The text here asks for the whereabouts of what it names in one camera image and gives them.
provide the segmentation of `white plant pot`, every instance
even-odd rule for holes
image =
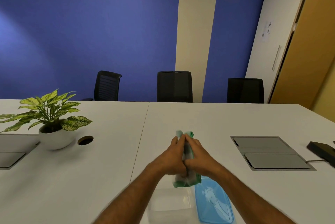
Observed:
[[[39,140],[41,146],[47,150],[57,150],[62,149],[74,140],[75,133],[73,131],[58,130],[52,133],[42,133],[41,129],[39,130]]]

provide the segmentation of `person's right hand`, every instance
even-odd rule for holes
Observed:
[[[199,140],[193,139],[187,134],[185,134],[185,137],[194,154],[194,159],[187,159],[184,161],[185,166],[200,175],[212,177],[216,170],[222,167],[220,163],[209,155],[205,148],[202,147]]]

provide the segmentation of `folded cloth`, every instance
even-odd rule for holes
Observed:
[[[182,136],[183,132],[181,130],[176,131],[176,136],[178,137],[178,140]],[[187,131],[185,134],[189,135],[191,138],[193,138],[194,134],[192,131]],[[191,146],[187,141],[185,141],[184,144],[184,152],[183,152],[183,158],[182,160],[187,160],[187,159],[193,159],[194,154],[192,151]],[[175,175],[174,176],[174,182],[173,186],[175,188],[178,187],[191,187],[193,185],[196,185],[198,183],[201,183],[201,175],[197,174],[196,172],[187,169],[187,175],[186,177],[182,177],[181,175]]]

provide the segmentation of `hand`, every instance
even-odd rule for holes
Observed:
[[[176,175],[186,177],[186,167],[183,164],[185,135],[180,139],[174,137],[170,146],[161,155],[159,155],[152,164],[158,167],[164,175]]]
[[[221,164],[209,155],[199,140],[193,139],[188,135],[186,135],[186,140],[192,148],[194,159],[185,160],[185,166],[200,175],[212,177],[216,170],[222,167]]]

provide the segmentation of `black office chair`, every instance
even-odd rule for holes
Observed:
[[[118,101],[121,74],[101,70],[98,72],[94,87],[95,101]]]
[[[258,78],[229,78],[227,103],[264,103],[263,80]]]
[[[189,71],[160,71],[157,74],[157,102],[193,102]]]

